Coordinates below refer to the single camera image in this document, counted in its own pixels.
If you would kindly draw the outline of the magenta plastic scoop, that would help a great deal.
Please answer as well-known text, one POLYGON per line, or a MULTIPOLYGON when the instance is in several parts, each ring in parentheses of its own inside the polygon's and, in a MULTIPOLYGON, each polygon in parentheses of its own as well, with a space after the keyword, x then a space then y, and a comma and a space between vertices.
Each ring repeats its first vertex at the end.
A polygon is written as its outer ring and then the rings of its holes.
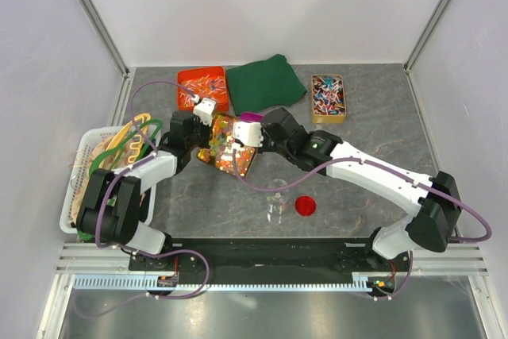
POLYGON ((261 122, 263 118, 264 118, 263 114, 253 112, 244 112, 240 115, 240 120, 248 123, 258 123, 261 122))

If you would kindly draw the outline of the gold tin with star candies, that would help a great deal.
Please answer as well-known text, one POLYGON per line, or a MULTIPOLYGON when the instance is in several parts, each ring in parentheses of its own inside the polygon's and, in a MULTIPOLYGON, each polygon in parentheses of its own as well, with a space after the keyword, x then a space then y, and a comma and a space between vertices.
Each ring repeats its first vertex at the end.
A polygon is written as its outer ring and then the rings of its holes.
POLYGON ((237 172, 244 178, 256 156, 256 149, 241 147, 233 138, 233 124, 237 119, 228 114, 219 114, 212 125, 209 148, 200 148, 197 158, 204 164, 230 175, 237 172))

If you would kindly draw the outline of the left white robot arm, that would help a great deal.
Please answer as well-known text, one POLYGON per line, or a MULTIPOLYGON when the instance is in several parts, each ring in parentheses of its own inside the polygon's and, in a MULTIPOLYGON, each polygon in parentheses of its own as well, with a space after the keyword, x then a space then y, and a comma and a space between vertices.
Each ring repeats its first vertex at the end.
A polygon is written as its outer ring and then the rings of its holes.
POLYGON ((174 261, 171 236, 141 221, 141 196, 157 183, 179 174, 196 148, 209 146, 213 118, 177 111, 169 131, 146 157, 116 171, 94 170, 76 218, 79 231, 99 248, 121 245, 146 255, 157 270, 174 261))

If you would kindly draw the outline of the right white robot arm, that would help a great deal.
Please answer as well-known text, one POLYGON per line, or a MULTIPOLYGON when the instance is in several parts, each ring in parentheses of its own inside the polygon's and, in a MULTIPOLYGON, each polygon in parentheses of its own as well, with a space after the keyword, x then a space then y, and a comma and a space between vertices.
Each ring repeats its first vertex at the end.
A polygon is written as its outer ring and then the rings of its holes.
POLYGON ((436 176, 398 168, 361 152, 324 130, 308 132, 284 108, 261 119, 261 148, 276 152, 303 171, 345 180, 375 193, 406 212, 370 236, 363 252, 372 270, 384 269, 396 256, 416 248, 444 252, 456 227, 460 196, 448 173, 436 176))

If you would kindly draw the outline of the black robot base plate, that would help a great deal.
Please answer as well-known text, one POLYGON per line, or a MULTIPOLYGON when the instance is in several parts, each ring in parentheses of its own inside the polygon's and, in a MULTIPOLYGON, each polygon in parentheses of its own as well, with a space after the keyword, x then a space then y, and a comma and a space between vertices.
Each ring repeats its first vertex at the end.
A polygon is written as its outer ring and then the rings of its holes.
POLYGON ((202 269, 198 255, 210 269, 304 268, 339 273, 397 272, 409 269, 408 252, 384 260, 367 238, 186 238, 165 245, 159 255, 136 254, 129 268, 148 270, 167 264, 171 270, 202 269))

